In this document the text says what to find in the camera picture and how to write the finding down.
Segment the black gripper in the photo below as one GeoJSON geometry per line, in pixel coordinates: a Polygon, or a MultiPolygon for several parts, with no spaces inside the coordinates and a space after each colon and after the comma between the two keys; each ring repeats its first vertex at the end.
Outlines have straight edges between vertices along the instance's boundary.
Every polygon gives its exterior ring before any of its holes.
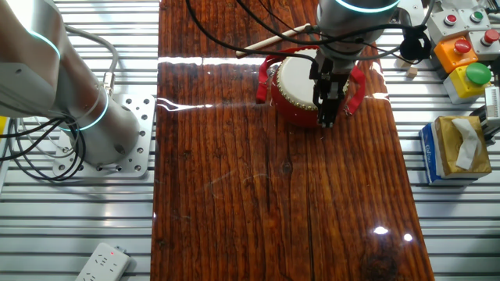
{"type": "Polygon", "coordinates": [[[329,58],[323,51],[317,50],[315,60],[318,64],[317,74],[313,80],[316,84],[327,76],[332,79],[331,92],[327,87],[317,86],[318,89],[318,123],[323,128],[334,125],[336,111],[343,105],[348,91],[348,77],[350,62],[345,59],[329,58]]]}

